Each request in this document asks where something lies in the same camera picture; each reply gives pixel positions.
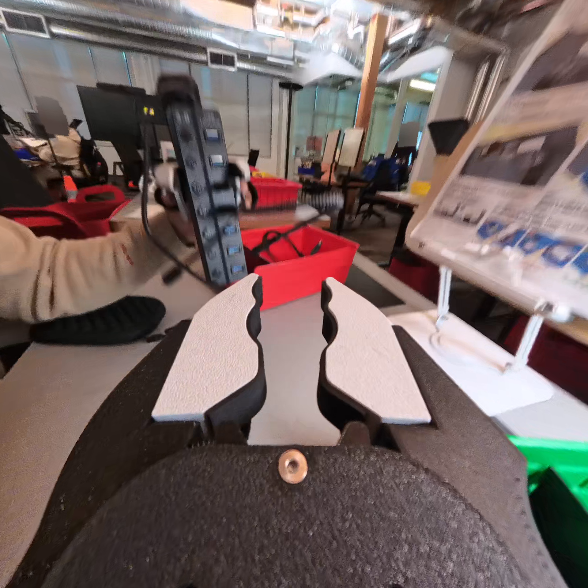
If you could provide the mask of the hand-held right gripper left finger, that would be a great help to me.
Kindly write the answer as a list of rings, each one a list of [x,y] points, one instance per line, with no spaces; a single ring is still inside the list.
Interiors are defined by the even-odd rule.
[[[157,423],[195,423],[205,437],[227,425],[245,436],[266,400],[262,278],[251,273],[193,316],[151,412]]]

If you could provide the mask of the black seven-port usb hub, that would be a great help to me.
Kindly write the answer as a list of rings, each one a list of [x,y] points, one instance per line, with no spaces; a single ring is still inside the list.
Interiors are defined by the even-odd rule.
[[[157,92],[176,159],[180,210],[194,226],[206,280],[224,289],[247,275],[239,181],[229,173],[220,113],[202,105],[195,80],[163,74]]]

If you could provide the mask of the red plastic bin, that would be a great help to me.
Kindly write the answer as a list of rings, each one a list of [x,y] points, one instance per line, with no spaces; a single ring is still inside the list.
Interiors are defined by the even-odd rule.
[[[247,270],[262,278],[262,310],[319,293],[328,277],[344,283],[359,244],[305,224],[242,233]]]

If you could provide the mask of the green plastic bin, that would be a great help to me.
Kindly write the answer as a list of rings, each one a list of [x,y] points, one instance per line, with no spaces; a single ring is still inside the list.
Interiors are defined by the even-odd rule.
[[[587,442],[508,436],[527,460],[541,538],[568,587],[587,587]]]

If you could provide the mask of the person's left forearm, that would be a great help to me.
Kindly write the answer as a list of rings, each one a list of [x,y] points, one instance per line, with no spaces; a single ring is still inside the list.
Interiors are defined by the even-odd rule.
[[[168,263],[141,222],[96,238],[38,237],[1,218],[1,321],[79,315],[141,289]]]

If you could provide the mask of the red ribbed crate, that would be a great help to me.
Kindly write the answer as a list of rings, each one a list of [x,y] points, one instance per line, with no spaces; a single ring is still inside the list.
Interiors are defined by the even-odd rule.
[[[253,177],[250,191],[254,200],[254,210],[296,209],[302,187],[302,184],[290,180]]]

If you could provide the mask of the black monitor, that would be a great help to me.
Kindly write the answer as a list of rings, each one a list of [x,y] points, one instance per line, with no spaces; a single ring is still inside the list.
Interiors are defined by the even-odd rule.
[[[154,131],[158,142],[169,141],[169,129],[161,99],[143,88],[99,83],[77,85],[85,122],[92,139],[143,147],[142,128]]]

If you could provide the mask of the dark red floor bin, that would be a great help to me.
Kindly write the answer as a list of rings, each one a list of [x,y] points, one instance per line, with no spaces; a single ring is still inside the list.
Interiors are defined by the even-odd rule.
[[[439,267],[421,258],[394,258],[389,273],[402,283],[436,302],[439,291]]]

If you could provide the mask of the small whiteboard easel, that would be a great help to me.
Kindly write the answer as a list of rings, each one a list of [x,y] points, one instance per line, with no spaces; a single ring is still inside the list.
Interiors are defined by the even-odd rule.
[[[359,161],[363,143],[363,128],[345,129],[337,165],[344,168],[354,168]]]
[[[321,168],[323,171],[328,171],[328,169],[334,164],[340,137],[340,129],[330,130],[327,133],[325,148],[321,159]]]

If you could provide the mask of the instruction sheet on white stand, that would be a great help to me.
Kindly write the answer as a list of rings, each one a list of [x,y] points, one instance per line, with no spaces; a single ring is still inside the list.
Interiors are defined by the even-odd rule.
[[[409,249],[439,267],[437,313],[408,314],[398,318],[397,324],[404,327],[447,376],[489,416],[547,401],[553,396],[553,386],[528,367],[528,358],[544,322],[564,325],[575,319],[586,322],[587,305],[578,305],[578,299],[556,301],[552,295],[547,298],[541,293],[534,296],[533,292],[513,288],[508,281],[492,280],[490,276],[461,264],[458,259],[440,254],[430,246],[427,236],[422,240],[421,227],[526,69],[559,33],[577,26],[587,27],[587,1],[564,1],[512,74],[487,118],[476,131],[468,132],[462,139],[450,157],[442,179],[432,185],[427,200],[418,207],[409,224],[406,239]],[[513,354],[492,342],[485,342],[481,334],[449,312],[449,291],[451,279],[455,276],[529,314],[527,326]]]

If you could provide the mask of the office chair with blue jacket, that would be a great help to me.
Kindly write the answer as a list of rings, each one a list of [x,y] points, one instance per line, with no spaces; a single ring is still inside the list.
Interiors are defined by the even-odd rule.
[[[390,199],[378,196],[378,192],[397,192],[401,185],[402,167],[394,159],[382,159],[375,166],[375,174],[359,194],[359,202],[355,217],[361,216],[359,224],[372,216],[381,220],[382,225],[386,224],[385,217],[374,209],[375,206],[382,206],[400,214],[401,218],[408,217],[410,208],[401,203],[393,202]]]

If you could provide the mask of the wooden desk with black legs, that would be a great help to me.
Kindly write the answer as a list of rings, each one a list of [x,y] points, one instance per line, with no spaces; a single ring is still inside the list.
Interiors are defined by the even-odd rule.
[[[390,204],[393,212],[401,217],[398,232],[390,253],[389,263],[391,263],[395,255],[400,253],[404,248],[409,222],[412,220],[416,209],[423,204],[427,198],[428,197],[425,195],[414,195],[410,192],[377,191],[376,199]]]

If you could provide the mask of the wooden pillar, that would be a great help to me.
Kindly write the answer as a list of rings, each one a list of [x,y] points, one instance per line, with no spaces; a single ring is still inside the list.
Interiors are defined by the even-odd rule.
[[[362,72],[362,81],[357,104],[355,128],[367,131],[371,121],[371,109],[378,83],[380,60],[386,40],[388,16],[384,13],[374,14],[371,18]]]

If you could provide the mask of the document stand with black sheet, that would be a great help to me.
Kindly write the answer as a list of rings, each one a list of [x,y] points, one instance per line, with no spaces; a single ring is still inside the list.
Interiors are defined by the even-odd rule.
[[[429,134],[435,149],[431,185],[442,179],[450,157],[469,129],[470,122],[466,118],[437,120],[428,124]]]

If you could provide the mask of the printed instruction sheet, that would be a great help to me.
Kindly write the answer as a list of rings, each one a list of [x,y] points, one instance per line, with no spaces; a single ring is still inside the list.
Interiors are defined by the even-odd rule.
[[[492,280],[587,305],[586,27],[537,55],[421,232]]]

